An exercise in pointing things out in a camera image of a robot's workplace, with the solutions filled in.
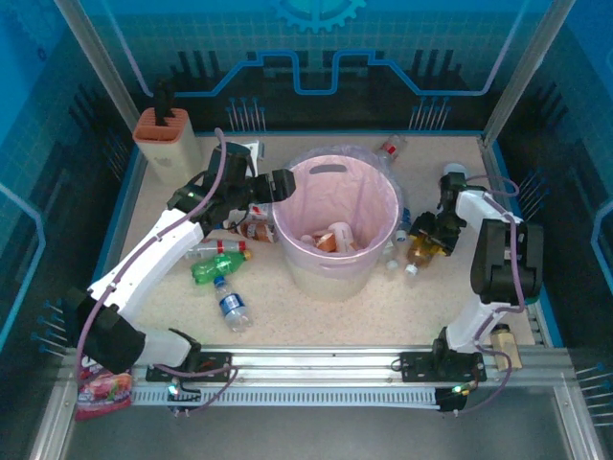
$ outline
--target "green plastic bottle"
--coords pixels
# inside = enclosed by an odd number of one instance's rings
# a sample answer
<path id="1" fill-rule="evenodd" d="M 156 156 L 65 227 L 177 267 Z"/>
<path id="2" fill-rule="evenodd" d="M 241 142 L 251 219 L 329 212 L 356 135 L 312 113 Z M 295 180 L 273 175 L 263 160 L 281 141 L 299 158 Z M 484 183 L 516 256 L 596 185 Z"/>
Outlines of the green plastic bottle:
<path id="1" fill-rule="evenodd" d="M 198 262 L 192 265 L 193 280 L 197 285 L 212 283 L 217 276 L 234 273 L 243 262 L 251 259 L 251 251 L 224 252 L 209 261 Z"/>

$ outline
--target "speckled floor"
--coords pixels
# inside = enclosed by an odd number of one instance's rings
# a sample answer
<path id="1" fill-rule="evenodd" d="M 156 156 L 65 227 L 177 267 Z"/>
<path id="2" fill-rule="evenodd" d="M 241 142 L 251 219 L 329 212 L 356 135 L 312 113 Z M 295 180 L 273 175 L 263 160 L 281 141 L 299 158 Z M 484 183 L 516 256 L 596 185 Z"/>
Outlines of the speckled floor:
<path id="1" fill-rule="evenodd" d="M 282 167 L 314 147 L 356 144 L 370 149 L 387 136 L 262 136 L 265 160 L 261 172 Z M 240 141 L 250 138 L 241 137 Z M 200 138 L 205 164 L 215 138 Z M 398 181 L 409 194 L 411 214 L 433 211 L 439 201 L 438 180 L 443 165 L 458 161 L 471 174 L 485 173 L 474 137 L 409 137 L 409 147 L 394 164 Z M 125 240 L 124 253 L 147 233 L 174 191 L 147 170 Z M 236 239 L 226 232 L 211 238 Z M 460 312 L 470 295 L 469 270 L 477 233 L 464 230 L 454 254 L 440 257 L 411 284 L 399 276 L 384 277 L 375 269 L 366 287 L 352 299 L 325 303 L 309 299 L 292 282 L 279 244 L 247 243 L 253 261 L 232 275 L 232 283 L 251 309 L 255 325 L 248 332 L 229 331 L 219 312 L 213 286 L 197 287 L 191 262 L 181 260 L 153 290 L 138 323 L 179 329 L 202 343 L 218 345 L 424 345 Z M 534 344 L 526 314 L 508 315 L 518 343 Z"/>

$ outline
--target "pink trash bin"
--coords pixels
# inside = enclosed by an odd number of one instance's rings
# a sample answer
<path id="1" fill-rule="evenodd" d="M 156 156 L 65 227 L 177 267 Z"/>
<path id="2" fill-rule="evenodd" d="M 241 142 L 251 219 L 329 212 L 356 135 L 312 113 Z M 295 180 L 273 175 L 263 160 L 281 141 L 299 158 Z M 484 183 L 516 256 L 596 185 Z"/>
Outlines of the pink trash bin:
<path id="1" fill-rule="evenodd" d="M 346 300 L 366 285 L 397 227 L 399 188 L 378 157 L 358 146 L 313 149 L 288 167 L 296 191 L 274 204 L 273 219 L 292 278 L 314 299 Z M 339 221 L 361 249 L 328 253 L 300 241 Z"/>

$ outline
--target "pink snack package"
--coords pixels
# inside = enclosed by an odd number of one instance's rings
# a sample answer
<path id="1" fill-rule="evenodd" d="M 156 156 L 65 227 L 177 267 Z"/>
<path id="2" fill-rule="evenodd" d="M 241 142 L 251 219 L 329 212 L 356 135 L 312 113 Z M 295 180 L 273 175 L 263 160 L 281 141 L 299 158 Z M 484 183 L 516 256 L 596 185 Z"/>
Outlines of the pink snack package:
<path id="1" fill-rule="evenodd" d="M 132 376 L 129 369 L 115 375 L 93 359 L 83 357 L 80 366 L 79 396 L 75 420 L 89 420 L 114 412 L 132 403 Z"/>

